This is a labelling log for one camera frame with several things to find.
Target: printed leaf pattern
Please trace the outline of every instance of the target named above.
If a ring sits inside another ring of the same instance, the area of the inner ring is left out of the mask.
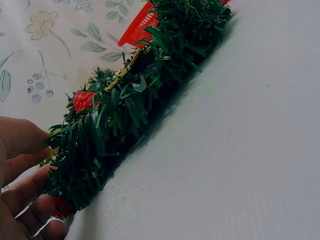
[[[79,29],[75,29],[75,28],[72,28],[70,29],[70,32],[76,36],[80,36],[80,37],[85,37],[87,38],[87,35],[85,35],[82,31],[80,31]]]
[[[122,57],[122,52],[110,52],[100,57],[100,60],[112,63]]]
[[[4,102],[10,93],[11,77],[10,73],[3,70],[0,76],[0,101]]]
[[[100,31],[99,31],[98,27],[93,22],[89,22],[89,24],[88,24],[88,32],[89,32],[91,37],[93,37],[97,41],[101,42]]]
[[[108,12],[108,14],[106,15],[106,18],[109,20],[114,20],[117,17],[118,17],[118,13],[116,11]]]
[[[135,3],[135,0],[127,0],[126,2],[129,6],[132,6]]]
[[[119,5],[119,3],[114,1],[106,1],[104,5],[106,8],[115,8]]]
[[[80,49],[83,50],[83,51],[86,51],[86,52],[96,52],[96,53],[101,53],[104,50],[106,50],[106,48],[103,48],[103,47],[99,46],[98,44],[96,44],[93,41],[86,42],[85,44],[83,44],[81,46]]]
[[[120,5],[119,9],[123,15],[127,16],[129,14],[129,10],[125,5]]]
[[[119,17],[118,22],[119,22],[120,26],[124,26],[127,24],[127,21],[121,16]]]
[[[118,6],[119,8],[117,9],[117,11],[113,10],[107,13],[106,15],[106,19],[108,20],[115,20],[118,19],[118,23],[120,26],[124,26],[127,25],[127,21],[125,19],[125,17],[127,17],[130,12],[128,7],[124,4],[127,3],[128,6],[132,6],[135,3],[135,0],[123,0],[120,2],[115,2],[115,1],[106,1],[104,3],[106,8],[113,8],[113,9],[117,9]]]
[[[108,33],[108,32],[106,32],[105,34],[108,36],[108,38],[110,38],[112,41],[114,41],[116,44],[118,44],[119,40],[116,39],[115,36],[111,35],[111,34]]]

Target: floral tablecloth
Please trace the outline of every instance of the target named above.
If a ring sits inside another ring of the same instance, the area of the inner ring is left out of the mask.
[[[60,124],[96,66],[117,70],[141,0],[0,0],[0,116]]]

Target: printed flower pattern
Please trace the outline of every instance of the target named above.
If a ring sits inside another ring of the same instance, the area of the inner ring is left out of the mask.
[[[70,59],[71,52],[69,50],[69,47],[61,37],[59,37],[51,30],[56,25],[57,19],[57,12],[41,11],[39,15],[33,15],[30,17],[31,24],[26,27],[26,30],[29,34],[32,34],[31,39],[34,41],[40,40],[49,35],[55,37],[57,40],[59,40],[59,42],[63,44]]]

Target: red ornament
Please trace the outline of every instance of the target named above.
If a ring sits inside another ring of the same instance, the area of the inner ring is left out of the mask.
[[[92,105],[92,98],[96,95],[95,92],[90,91],[78,91],[74,95],[73,106],[75,112],[78,114],[81,111],[89,108]]]
[[[52,196],[54,199],[55,203],[55,212],[52,215],[52,217],[60,219],[60,218],[65,218],[71,214],[74,214],[76,212],[76,209],[73,205],[68,203],[65,208],[60,211],[61,207],[64,205],[65,201],[61,199],[59,196]]]

